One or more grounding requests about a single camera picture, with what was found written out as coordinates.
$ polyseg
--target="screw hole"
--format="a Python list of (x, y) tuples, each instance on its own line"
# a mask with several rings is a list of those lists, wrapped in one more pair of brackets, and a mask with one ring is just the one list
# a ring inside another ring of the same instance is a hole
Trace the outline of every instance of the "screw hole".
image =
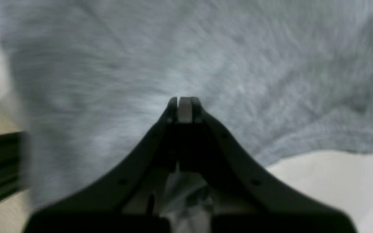
[(120, 185), (125, 185), (125, 184), (129, 183), (129, 181), (127, 179), (120, 179), (118, 183)]
[(259, 186), (261, 186), (261, 184), (262, 184), (259, 180), (256, 180), (256, 179), (252, 179), (252, 180), (251, 180), (251, 183), (252, 183), (254, 186), (256, 186), (256, 187), (259, 187)]

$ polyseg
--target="white surface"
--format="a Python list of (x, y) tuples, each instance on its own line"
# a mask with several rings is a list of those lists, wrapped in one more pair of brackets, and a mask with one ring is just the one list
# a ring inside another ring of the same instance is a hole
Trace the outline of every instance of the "white surface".
[[(26, 128), (18, 101), (13, 93), (8, 94), (9, 78), (1, 58), (0, 55), (1, 108)], [(348, 213), (360, 233), (373, 233), (373, 156), (312, 152), (284, 159), (268, 170), (297, 190)], [(1, 203), (0, 214), (18, 202), (18, 198), (13, 198)], [(0, 227), (0, 233), (17, 232), (13, 229), (18, 229), (18, 221), (24, 218), (0, 218), (0, 224), (8, 225)]]

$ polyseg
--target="beige floor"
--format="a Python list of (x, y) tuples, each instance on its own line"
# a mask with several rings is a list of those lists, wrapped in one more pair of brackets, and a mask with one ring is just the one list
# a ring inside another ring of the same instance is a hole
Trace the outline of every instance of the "beige floor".
[[(0, 134), (19, 131), (19, 128), (0, 111)], [(20, 233), (27, 221), (27, 196), (22, 192), (0, 202), (0, 233)]]

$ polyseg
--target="gray fabric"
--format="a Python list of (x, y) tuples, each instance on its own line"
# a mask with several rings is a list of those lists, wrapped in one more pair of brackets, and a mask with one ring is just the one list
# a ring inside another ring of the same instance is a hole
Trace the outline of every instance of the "gray fabric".
[(254, 159), (373, 152), (373, 0), (0, 0), (34, 207), (91, 184), (172, 96)]

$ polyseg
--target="gray shirt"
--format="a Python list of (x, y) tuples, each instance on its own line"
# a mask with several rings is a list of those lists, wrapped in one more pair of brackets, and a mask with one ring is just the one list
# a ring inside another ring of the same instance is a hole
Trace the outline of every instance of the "gray shirt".
[(119, 164), (196, 96), (262, 165), (373, 152), (373, 0), (0, 0), (34, 207)]

